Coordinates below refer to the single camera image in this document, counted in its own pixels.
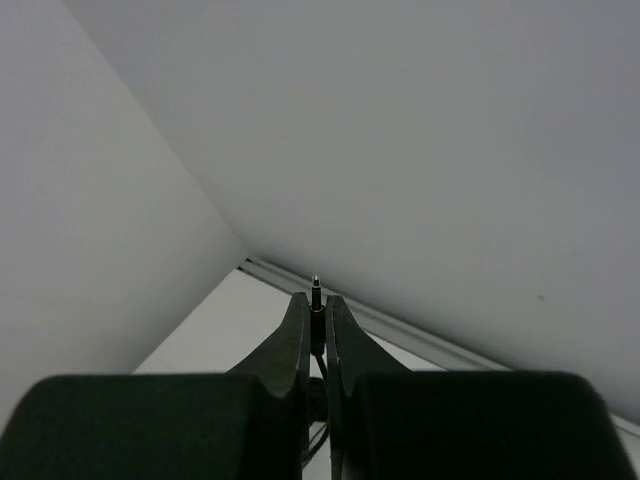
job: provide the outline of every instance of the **white surface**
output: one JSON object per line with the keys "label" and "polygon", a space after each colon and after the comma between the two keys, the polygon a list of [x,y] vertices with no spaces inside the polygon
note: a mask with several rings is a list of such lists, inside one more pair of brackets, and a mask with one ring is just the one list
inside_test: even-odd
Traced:
{"label": "white surface", "polygon": [[[290,296],[234,270],[147,358],[136,373],[226,371],[269,336],[282,321]],[[372,337],[412,370],[439,367],[388,342]],[[311,374],[320,376],[311,362]],[[640,472],[640,439],[619,431]],[[331,477],[327,443],[304,470],[305,479]]]}
{"label": "white surface", "polygon": [[60,0],[0,2],[0,429],[41,378],[131,372],[243,249]]}
{"label": "white surface", "polygon": [[252,253],[640,421],[640,2],[66,2]]}

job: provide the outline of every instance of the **gray wall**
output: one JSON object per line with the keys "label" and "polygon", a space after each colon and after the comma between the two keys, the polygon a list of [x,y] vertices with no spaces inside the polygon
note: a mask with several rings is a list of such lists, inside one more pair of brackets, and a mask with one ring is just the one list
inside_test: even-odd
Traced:
{"label": "gray wall", "polygon": [[640,420],[636,0],[66,0],[259,255]]}
{"label": "gray wall", "polygon": [[60,0],[0,2],[0,427],[131,372],[244,251]]}

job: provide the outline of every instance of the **black cable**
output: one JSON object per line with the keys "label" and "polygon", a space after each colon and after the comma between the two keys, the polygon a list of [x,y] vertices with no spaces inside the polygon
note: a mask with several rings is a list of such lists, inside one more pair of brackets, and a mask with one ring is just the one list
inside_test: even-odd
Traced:
{"label": "black cable", "polygon": [[[322,355],[314,355],[314,357],[316,357],[316,361],[318,362],[318,368],[320,369],[320,373],[322,374],[322,379],[324,380],[324,397],[327,398],[327,390],[326,390],[326,384],[327,384],[327,366],[324,364],[324,360],[322,358]],[[309,451],[306,453],[306,455],[304,456],[303,460],[302,460],[302,468],[306,467],[309,462],[311,461],[311,459],[315,456],[316,453],[318,453],[318,451],[320,451],[320,449],[322,448],[322,446],[325,444],[325,442],[327,441],[327,439],[329,438],[329,425],[328,425],[328,418],[326,423],[324,424],[323,427],[321,427],[321,430],[318,430],[318,432],[316,432],[316,434],[313,436],[313,438],[311,439],[311,442],[313,442],[313,440],[316,439],[316,437],[318,436],[318,433],[322,431],[322,435],[320,436],[320,439],[314,444],[314,445],[310,445],[309,446]]]}
{"label": "black cable", "polygon": [[309,379],[309,426],[315,422],[325,422],[328,414],[327,389],[324,380],[311,377]]}
{"label": "black cable", "polygon": [[322,374],[322,379],[324,383],[327,383],[327,367],[324,364],[324,360],[322,359],[322,355],[314,355],[316,357],[316,362],[318,362],[318,368],[320,369],[320,373]]}

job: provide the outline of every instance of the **white wall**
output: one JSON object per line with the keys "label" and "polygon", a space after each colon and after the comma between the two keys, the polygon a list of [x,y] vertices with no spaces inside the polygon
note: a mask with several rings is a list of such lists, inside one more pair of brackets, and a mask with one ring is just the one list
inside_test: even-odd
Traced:
{"label": "white wall", "polygon": [[0,2],[0,427],[61,372],[130,372],[244,257],[61,0]]}
{"label": "white wall", "polygon": [[640,422],[640,2],[65,1],[252,253]]}

